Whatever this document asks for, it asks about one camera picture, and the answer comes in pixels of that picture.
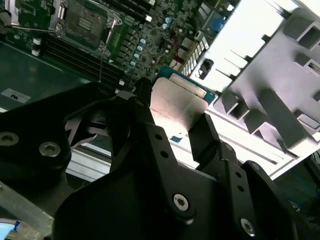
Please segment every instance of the electronic component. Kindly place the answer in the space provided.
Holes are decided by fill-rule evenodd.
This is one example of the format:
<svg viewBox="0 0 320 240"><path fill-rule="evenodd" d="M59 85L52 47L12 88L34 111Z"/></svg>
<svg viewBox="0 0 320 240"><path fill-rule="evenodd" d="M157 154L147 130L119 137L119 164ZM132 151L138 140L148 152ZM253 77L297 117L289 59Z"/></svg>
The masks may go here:
<svg viewBox="0 0 320 240"><path fill-rule="evenodd" d="M107 24L107 18L89 10L75 0L68 0L64 35L85 47L96 49Z"/></svg>
<svg viewBox="0 0 320 240"><path fill-rule="evenodd" d="M178 56L179 56L179 58L186 60L188 58L188 52L183 50L182 48L179 48Z"/></svg>
<svg viewBox="0 0 320 240"><path fill-rule="evenodd" d="M185 37L182 41L181 46L187 48L187 49L193 49L197 45L196 42L190 40L189 38Z"/></svg>
<svg viewBox="0 0 320 240"><path fill-rule="evenodd" d="M7 6L9 0L3 1ZM189 31L195 30L191 19L200 6L198 0L181 0L179 4L176 0L43 0L41 4L36 0L10 0L10 3L15 1L17 5L22 3L22 7L19 5L19 11L15 7L10 8L13 19L9 19L9 24L16 21L19 26L13 27L20 29L11 28L8 35L9 30L0 28L0 37L7 35L11 43L28 53L33 45L41 45L41 51L44 48L44 53L39 55L41 58L59 67L72 68L76 74L93 81L96 76L99 80L100 75L103 81L112 78L111 73L107 73L111 66L120 74L125 71L127 79L130 79L128 81L131 81L128 86L132 88L139 78L154 79L155 72L163 65L170 65L173 60L184 63L178 56L179 48L182 48L180 54L187 61L193 41L183 41L188 36L190 38ZM29 12L35 12L36 18ZM1 22L10 18L9 14L4 13L0 17ZM41 29L42 40L38 40L35 32L25 31L27 27ZM62 46L65 44L73 50L64 50ZM82 55L81 52L98 66L86 67L79 62L77 58ZM101 61L103 66L109 64L101 68L103 73L99 73Z"/></svg>
<svg viewBox="0 0 320 240"><path fill-rule="evenodd" d="M35 45L41 45L42 39L34 37L32 40L33 44Z"/></svg>

